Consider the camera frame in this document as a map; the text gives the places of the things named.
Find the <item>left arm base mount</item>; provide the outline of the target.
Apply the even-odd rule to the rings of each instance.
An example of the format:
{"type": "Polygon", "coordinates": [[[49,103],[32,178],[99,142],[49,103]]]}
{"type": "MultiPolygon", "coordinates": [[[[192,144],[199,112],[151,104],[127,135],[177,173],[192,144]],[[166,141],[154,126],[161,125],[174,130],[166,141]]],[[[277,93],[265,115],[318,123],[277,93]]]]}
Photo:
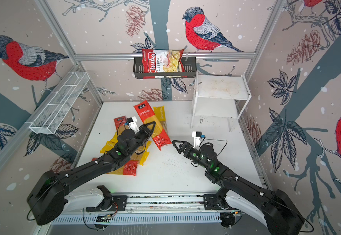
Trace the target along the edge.
{"type": "Polygon", "coordinates": [[[112,195],[105,186],[97,186],[103,193],[103,199],[95,207],[87,207],[87,212],[123,212],[126,208],[127,195],[112,195]]]}

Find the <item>red spaghetti bag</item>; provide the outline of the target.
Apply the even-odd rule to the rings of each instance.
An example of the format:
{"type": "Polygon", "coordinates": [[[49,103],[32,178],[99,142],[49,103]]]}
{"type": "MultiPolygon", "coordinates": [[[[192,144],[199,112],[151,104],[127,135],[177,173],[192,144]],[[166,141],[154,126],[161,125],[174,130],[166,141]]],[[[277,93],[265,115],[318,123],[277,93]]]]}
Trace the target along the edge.
{"type": "Polygon", "coordinates": [[[145,100],[137,105],[134,105],[134,108],[143,124],[155,122],[152,140],[155,142],[158,149],[161,150],[162,147],[170,145],[171,140],[160,120],[156,117],[155,112],[151,108],[148,101],[145,100]]]}
{"type": "Polygon", "coordinates": [[[114,119],[114,124],[117,131],[123,131],[126,129],[126,116],[117,117],[114,119]]]}
{"type": "Polygon", "coordinates": [[[109,172],[108,174],[136,176],[138,163],[139,161],[137,160],[130,160],[123,167],[115,171],[109,172]]]}

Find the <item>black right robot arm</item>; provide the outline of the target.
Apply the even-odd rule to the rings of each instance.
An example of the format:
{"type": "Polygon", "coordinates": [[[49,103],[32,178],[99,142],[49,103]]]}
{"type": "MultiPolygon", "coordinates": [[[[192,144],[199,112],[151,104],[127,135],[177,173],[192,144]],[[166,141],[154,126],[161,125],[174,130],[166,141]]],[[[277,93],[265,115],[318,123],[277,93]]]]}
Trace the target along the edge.
{"type": "Polygon", "coordinates": [[[217,158],[211,143],[199,149],[187,141],[172,142],[179,154],[204,167],[205,177],[220,186],[214,197],[220,209],[236,208],[261,222],[272,235],[297,235],[305,223],[289,196],[257,186],[239,176],[217,158]]]}

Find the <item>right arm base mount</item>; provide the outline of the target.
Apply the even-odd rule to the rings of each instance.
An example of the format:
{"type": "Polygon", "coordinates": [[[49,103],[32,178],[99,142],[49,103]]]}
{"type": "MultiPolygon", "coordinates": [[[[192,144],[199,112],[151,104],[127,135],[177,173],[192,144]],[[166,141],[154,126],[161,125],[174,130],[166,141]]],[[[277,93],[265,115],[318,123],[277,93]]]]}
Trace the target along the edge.
{"type": "Polygon", "coordinates": [[[238,201],[234,201],[237,196],[240,197],[236,192],[221,187],[216,193],[204,194],[200,204],[204,206],[205,210],[209,211],[241,212],[241,209],[237,208],[237,205],[240,204],[238,204],[238,201]]]}

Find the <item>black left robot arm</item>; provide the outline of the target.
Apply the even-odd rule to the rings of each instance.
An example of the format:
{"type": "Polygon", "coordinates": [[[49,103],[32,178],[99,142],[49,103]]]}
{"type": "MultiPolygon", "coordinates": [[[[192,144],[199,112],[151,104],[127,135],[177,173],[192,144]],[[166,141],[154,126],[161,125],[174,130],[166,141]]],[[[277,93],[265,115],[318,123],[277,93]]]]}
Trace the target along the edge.
{"type": "Polygon", "coordinates": [[[143,124],[139,131],[124,130],[115,146],[95,161],[74,169],[54,173],[49,170],[41,175],[27,197],[30,213],[37,225],[45,225],[56,219],[67,203],[65,196],[96,177],[115,171],[130,161],[136,150],[145,145],[154,133],[156,122],[143,124]]]}

